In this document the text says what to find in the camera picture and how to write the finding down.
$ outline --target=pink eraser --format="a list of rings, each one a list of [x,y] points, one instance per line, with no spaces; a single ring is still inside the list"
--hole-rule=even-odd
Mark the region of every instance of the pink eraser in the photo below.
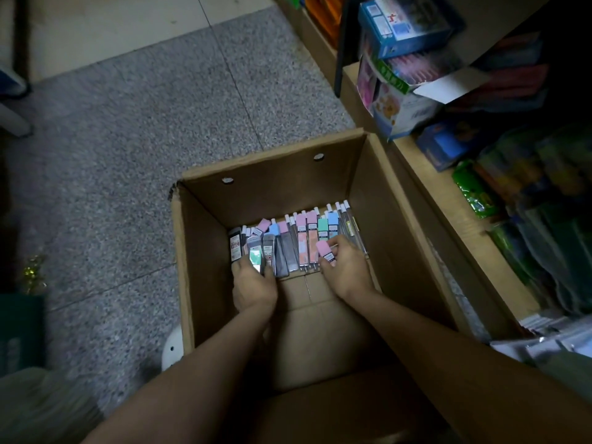
[[[267,232],[267,229],[269,229],[270,225],[271,225],[271,221],[263,218],[261,220],[261,222],[259,223],[259,225],[257,226],[257,229],[259,229],[262,232]]]
[[[299,213],[296,215],[296,225],[298,227],[305,226],[306,227],[306,216],[304,214]]]
[[[317,222],[317,213],[314,210],[311,210],[306,214],[306,221],[309,224],[314,224]]]
[[[326,241],[317,241],[317,250],[320,256],[325,256],[331,252],[331,248]]]

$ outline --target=hand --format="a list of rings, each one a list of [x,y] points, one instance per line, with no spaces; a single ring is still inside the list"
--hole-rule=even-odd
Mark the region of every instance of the hand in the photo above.
[[[278,286],[273,270],[266,265],[263,277],[253,267],[248,255],[233,262],[231,268],[234,276],[232,297],[237,310],[241,312],[251,306],[265,306],[272,313],[278,300]]]
[[[337,245],[333,251],[337,263],[335,266],[319,257],[321,272],[334,293],[348,302],[355,294],[374,291],[374,284],[364,253],[343,235],[330,238],[329,246]]]

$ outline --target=forearm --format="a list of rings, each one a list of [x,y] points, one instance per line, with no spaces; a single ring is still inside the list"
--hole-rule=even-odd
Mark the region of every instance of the forearm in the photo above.
[[[536,369],[379,293],[356,293],[346,301],[376,328],[442,416],[469,442],[590,439],[590,405]]]
[[[241,312],[139,390],[85,444],[210,442],[271,314],[267,305]]]

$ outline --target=blue and white box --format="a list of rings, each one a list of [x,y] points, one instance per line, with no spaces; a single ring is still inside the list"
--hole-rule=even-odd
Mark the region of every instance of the blue and white box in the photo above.
[[[358,20],[379,59],[441,47],[465,26],[445,0],[365,2]]]

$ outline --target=white plastic object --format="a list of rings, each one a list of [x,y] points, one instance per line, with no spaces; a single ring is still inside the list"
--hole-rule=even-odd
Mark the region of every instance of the white plastic object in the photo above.
[[[181,325],[176,326],[166,339],[165,348],[162,350],[162,370],[166,371],[183,357],[183,333]]]

